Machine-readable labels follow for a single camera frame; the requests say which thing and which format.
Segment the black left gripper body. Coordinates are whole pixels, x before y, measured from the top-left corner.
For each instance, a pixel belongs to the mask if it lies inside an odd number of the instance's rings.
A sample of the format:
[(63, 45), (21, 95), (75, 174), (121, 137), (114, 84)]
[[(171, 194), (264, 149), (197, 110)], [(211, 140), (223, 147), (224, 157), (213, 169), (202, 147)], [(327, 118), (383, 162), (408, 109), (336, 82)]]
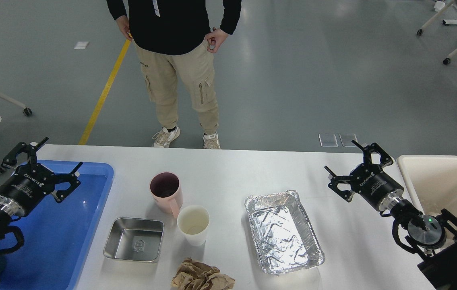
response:
[(0, 186), (0, 209), (10, 216), (25, 217), (55, 190), (55, 173), (44, 165), (22, 165)]

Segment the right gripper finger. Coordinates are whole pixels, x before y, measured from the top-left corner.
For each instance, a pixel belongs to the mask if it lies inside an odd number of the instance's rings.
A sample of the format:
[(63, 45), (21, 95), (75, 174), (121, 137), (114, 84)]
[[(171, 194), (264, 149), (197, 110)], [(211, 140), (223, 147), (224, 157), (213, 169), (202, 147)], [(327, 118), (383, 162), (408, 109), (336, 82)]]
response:
[[(383, 150), (382, 147), (380, 147), (377, 143), (372, 143), (371, 145), (364, 145), (362, 146), (361, 144), (357, 143), (356, 140), (352, 140), (352, 143), (358, 147), (360, 150), (363, 152), (363, 165), (368, 168), (372, 165), (379, 165), (380, 167), (385, 167), (385, 166), (390, 166), (394, 164), (394, 160), (392, 157)], [(378, 154), (380, 157), (380, 163), (374, 164), (372, 162), (372, 154)]]
[[(329, 173), (329, 184), (328, 187), (335, 192), (338, 196), (343, 198), (346, 202), (352, 201), (355, 192), (355, 183), (358, 180), (357, 176), (337, 176), (328, 166), (325, 166), (326, 171)], [(339, 189), (340, 184), (346, 184), (350, 186), (349, 190)]]

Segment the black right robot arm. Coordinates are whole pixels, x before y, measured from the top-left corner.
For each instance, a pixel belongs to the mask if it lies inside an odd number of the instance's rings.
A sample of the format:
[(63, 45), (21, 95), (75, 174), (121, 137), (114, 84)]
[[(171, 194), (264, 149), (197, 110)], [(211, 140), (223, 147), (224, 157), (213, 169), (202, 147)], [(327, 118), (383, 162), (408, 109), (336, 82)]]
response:
[(377, 143), (352, 143), (363, 152), (363, 161), (347, 176), (329, 172), (328, 187), (351, 202), (354, 194), (364, 198), (381, 217), (392, 217), (392, 237), (403, 250), (418, 255), (418, 269), (437, 290), (457, 290), (457, 217), (442, 209), (440, 215), (422, 213), (403, 198), (403, 186), (384, 167), (391, 156)]

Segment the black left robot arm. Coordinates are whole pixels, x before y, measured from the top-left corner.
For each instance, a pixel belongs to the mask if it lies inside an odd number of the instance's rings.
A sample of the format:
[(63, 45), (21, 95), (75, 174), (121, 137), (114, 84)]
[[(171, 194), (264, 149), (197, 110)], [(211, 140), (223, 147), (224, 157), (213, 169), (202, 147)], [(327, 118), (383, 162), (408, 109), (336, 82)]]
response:
[(37, 161), (37, 151), (46, 143), (18, 143), (2, 160), (2, 167), (14, 168), (13, 175), (0, 186), (0, 255), (24, 246), (21, 229), (11, 225), (13, 217), (28, 216), (49, 195), (61, 203), (80, 184), (79, 162), (69, 173), (55, 173)]

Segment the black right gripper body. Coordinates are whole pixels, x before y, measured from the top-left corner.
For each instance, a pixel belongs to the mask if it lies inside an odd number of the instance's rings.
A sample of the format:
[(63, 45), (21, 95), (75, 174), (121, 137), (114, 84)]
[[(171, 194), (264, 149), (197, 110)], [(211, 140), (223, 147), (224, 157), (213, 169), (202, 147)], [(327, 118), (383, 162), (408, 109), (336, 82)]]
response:
[(379, 164), (361, 164), (351, 173), (350, 187), (376, 211), (390, 210), (403, 200), (404, 187), (383, 171)]

